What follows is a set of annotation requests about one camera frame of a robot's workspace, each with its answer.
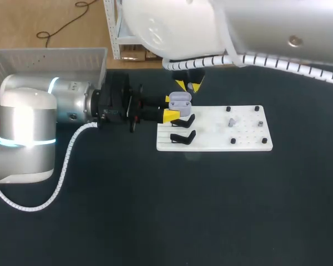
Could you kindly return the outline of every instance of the small gray object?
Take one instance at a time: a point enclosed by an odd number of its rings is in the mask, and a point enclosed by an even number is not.
[[[175,91],[169,95],[170,101],[191,101],[191,94],[186,91]]]
[[[233,118],[231,118],[228,122],[229,127],[233,127],[235,124],[236,124],[236,121]]]
[[[179,111],[180,117],[186,117],[191,114],[191,102],[189,101],[170,101],[169,110]]]

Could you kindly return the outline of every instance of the metal shelf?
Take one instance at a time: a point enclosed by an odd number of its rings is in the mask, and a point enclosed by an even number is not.
[[[120,0],[104,0],[106,20],[110,34],[110,41],[114,59],[121,59],[120,44],[140,44],[135,36],[129,31],[122,12]],[[118,19],[115,19],[115,6],[117,8]]]
[[[119,29],[117,38],[118,44],[141,44],[140,41],[131,34],[122,16],[121,23],[117,28]]]

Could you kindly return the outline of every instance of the black table surface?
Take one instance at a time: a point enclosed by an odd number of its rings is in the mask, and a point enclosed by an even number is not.
[[[127,72],[149,95],[178,90],[168,71]],[[158,152],[148,122],[87,130],[51,206],[0,199],[0,265],[333,265],[333,85],[208,69],[194,105],[263,105],[273,150]],[[50,179],[4,193],[47,200],[75,129],[58,127]]]

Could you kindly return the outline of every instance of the white cylindrical robot link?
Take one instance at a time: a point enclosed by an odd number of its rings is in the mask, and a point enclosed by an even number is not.
[[[0,183],[47,179],[54,169],[56,98],[18,88],[6,91],[0,105]]]

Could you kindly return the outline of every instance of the black cable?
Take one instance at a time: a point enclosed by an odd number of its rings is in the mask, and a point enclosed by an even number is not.
[[[78,17],[74,18],[73,20],[69,21],[67,24],[65,24],[63,27],[61,27],[59,30],[57,30],[56,32],[54,32],[53,34],[50,34],[49,32],[39,32],[36,34],[36,37],[38,39],[47,39],[46,41],[46,48],[48,47],[48,43],[49,40],[51,39],[51,37],[53,37],[54,35],[56,35],[58,32],[60,32],[62,29],[64,29],[66,26],[68,26],[69,24],[73,23],[74,21],[76,21],[77,19],[81,18],[82,16],[84,16],[86,13],[88,13],[89,11],[89,6],[95,2],[97,2],[98,0],[93,0],[90,3],[87,2],[77,2],[75,3],[75,7],[86,7],[85,11],[83,14],[79,15]]]

